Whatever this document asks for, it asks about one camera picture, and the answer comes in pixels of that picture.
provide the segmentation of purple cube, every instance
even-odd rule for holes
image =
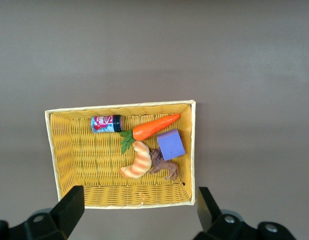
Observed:
[[[177,129],[159,134],[157,140],[165,161],[186,153]]]

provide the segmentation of gray background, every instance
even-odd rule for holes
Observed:
[[[189,99],[196,186],[309,240],[309,1],[0,1],[0,219],[58,201],[45,110]],[[70,239],[190,240],[196,211],[87,209]]]

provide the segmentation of metal bolt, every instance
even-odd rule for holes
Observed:
[[[42,219],[44,219],[44,216],[39,215],[39,216],[36,216],[36,217],[33,219],[33,222],[34,222],[34,223],[37,223],[37,222],[40,222]]]
[[[228,224],[234,224],[236,221],[232,216],[225,216],[224,220],[228,223]]]
[[[277,233],[278,232],[278,229],[272,225],[272,224],[266,224],[265,225],[265,228],[269,231],[269,232],[272,232],[272,233]]]

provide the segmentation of yellow wicker basket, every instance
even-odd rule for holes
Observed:
[[[165,180],[168,170],[146,173],[138,179],[123,177],[119,169],[131,165],[133,147],[121,153],[118,132],[92,133],[91,117],[122,115],[123,130],[166,115],[181,113],[169,127],[143,142],[157,148],[157,135],[178,129],[186,154],[174,158],[185,185]],[[63,108],[45,111],[58,199],[76,185],[84,187],[85,208],[143,209],[195,203],[196,102],[168,101],[124,105]]]

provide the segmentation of cylindrical container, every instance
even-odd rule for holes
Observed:
[[[91,130],[93,133],[115,133],[123,130],[123,118],[121,115],[93,116],[91,118]]]

